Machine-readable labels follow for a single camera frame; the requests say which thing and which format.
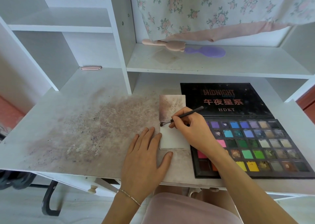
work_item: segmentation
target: bracelet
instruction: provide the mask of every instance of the bracelet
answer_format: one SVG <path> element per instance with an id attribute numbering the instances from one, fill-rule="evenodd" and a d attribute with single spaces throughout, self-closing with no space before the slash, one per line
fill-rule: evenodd
<path id="1" fill-rule="evenodd" d="M 132 200 L 135 201 L 136 204 L 139 205 L 139 207 L 141 206 L 141 204 L 139 202 L 136 201 L 136 199 L 134 199 L 132 196 L 130 196 L 128 193 L 126 193 L 124 190 L 119 189 L 117 192 L 121 191 L 122 193 L 126 194 L 128 197 L 130 197 Z"/>

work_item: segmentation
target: pink skirt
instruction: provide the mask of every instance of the pink skirt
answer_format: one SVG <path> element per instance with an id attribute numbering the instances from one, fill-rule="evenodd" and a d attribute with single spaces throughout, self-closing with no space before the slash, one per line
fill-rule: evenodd
<path id="1" fill-rule="evenodd" d="M 159 193 L 148 205 L 142 224 L 242 224 L 233 213 L 212 204 L 173 193 Z"/>

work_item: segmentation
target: white floor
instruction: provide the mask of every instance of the white floor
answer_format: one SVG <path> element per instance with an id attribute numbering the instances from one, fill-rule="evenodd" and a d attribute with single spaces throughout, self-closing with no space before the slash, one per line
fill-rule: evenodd
<path id="1" fill-rule="evenodd" d="M 50 180 L 36 177 L 33 183 L 49 184 Z M 89 223 L 100 224 L 104 219 L 113 198 L 98 197 L 93 194 L 59 183 L 51 198 L 51 209 L 62 205 L 59 217 L 44 216 L 41 203 L 46 189 L 28 187 L 23 190 L 7 188 L 0 191 L 1 224 L 37 223 Z M 315 197 L 300 197 L 277 201 L 299 224 L 315 222 Z M 141 223 L 148 200 L 133 218 L 133 224 Z"/>

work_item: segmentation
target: makeup brush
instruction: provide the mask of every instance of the makeup brush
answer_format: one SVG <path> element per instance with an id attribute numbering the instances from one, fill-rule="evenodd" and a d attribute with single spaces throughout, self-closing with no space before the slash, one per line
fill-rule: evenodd
<path id="1" fill-rule="evenodd" d="M 181 114 L 181 115 L 179 115 L 178 117 L 179 117 L 179 118 L 183 118 L 183 117 L 185 117 L 185 116 L 187 116 L 187 115 L 190 115 L 190 114 L 195 113 L 195 112 L 197 112 L 197 111 L 200 111 L 200 110 L 202 110 L 202 109 L 203 109 L 203 106 L 200 106 L 200 107 L 198 107 L 197 109 L 194 109 L 194 110 L 192 110 L 192 111 L 190 111 L 190 112 L 187 112 L 187 113 L 185 113 L 185 114 Z M 162 126 L 164 126 L 164 125 L 166 125 L 166 124 L 168 124 L 168 123 L 172 123 L 172 122 L 174 122 L 173 119 L 171 119 L 170 121 L 166 121 L 166 122 L 160 123 L 160 126 L 162 127 Z"/>

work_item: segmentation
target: black palette lid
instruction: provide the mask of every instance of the black palette lid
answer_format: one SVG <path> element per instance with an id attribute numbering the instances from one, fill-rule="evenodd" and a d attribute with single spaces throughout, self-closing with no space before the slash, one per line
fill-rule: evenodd
<path id="1" fill-rule="evenodd" d="M 268 117 L 273 115 L 250 83 L 181 83 L 186 106 L 204 116 Z"/>

